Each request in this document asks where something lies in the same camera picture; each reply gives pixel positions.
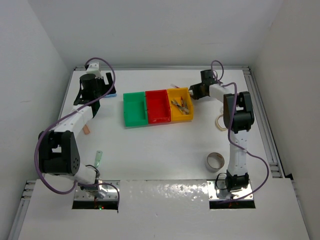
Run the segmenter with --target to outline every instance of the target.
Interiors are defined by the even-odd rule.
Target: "roll of tape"
[[[205,160],[205,167],[211,173],[216,173],[225,165],[224,157],[217,152],[210,153]]]

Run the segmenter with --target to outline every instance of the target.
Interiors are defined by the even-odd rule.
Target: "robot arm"
[[[80,161],[76,138],[86,123],[94,118],[100,108],[99,101],[78,111],[78,108],[105,94],[113,80],[110,73],[106,74],[108,84],[100,72],[98,62],[91,63],[86,74],[80,77],[80,89],[73,103],[74,115],[60,122],[49,131],[39,147],[39,169],[42,173],[62,176],[82,184],[94,184],[96,172]]]
[[[190,90],[192,90],[193,99],[209,96],[222,102],[223,122],[225,126],[229,126],[235,95],[213,79],[211,70],[201,71],[201,83],[192,85]],[[233,143],[246,149],[249,130],[255,121],[250,93],[247,91],[240,92],[237,96],[236,104],[237,107],[243,109],[236,109],[234,113],[230,138]],[[248,186],[249,175],[246,162],[246,153],[230,143],[230,159],[225,179],[229,192]]]

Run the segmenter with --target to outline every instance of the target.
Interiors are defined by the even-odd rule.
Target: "yellow bin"
[[[172,122],[191,121],[192,119],[194,119],[194,106],[192,105],[191,97],[187,87],[167,89],[167,93],[169,97]],[[183,101],[187,104],[189,114],[184,114],[175,105],[171,103],[171,101],[175,99],[181,105],[181,97],[183,98]]]

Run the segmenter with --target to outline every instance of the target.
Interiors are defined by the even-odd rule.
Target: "wall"
[[[253,70],[309,233],[320,239],[320,1],[285,0]]]
[[[36,179],[38,134],[58,118],[70,72],[26,0],[0,7],[0,239],[26,180]]]
[[[28,0],[68,66],[248,65],[282,0]]]

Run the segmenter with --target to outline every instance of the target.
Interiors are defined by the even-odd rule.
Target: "white table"
[[[70,112],[79,90],[74,71],[62,115]],[[25,239],[308,239],[297,199],[289,179],[267,181],[254,195],[256,209],[210,210],[206,170],[211,152],[221,153],[225,172],[229,160],[227,132],[215,127],[222,103],[213,98],[193,101],[191,122],[125,128],[123,93],[189,87],[199,83],[199,70],[118,70],[117,97],[100,101],[101,107],[77,141],[81,162],[93,164],[103,151],[102,179],[120,180],[119,214],[114,210],[72,209],[74,195],[57,195],[37,181],[20,240]],[[224,83],[236,82],[247,91],[242,70],[226,70]],[[248,150],[266,159],[257,121],[252,126]],[[265,178],[261,161],[248,157],[252,187]],[[47,175],[60,190],[71,182]]]

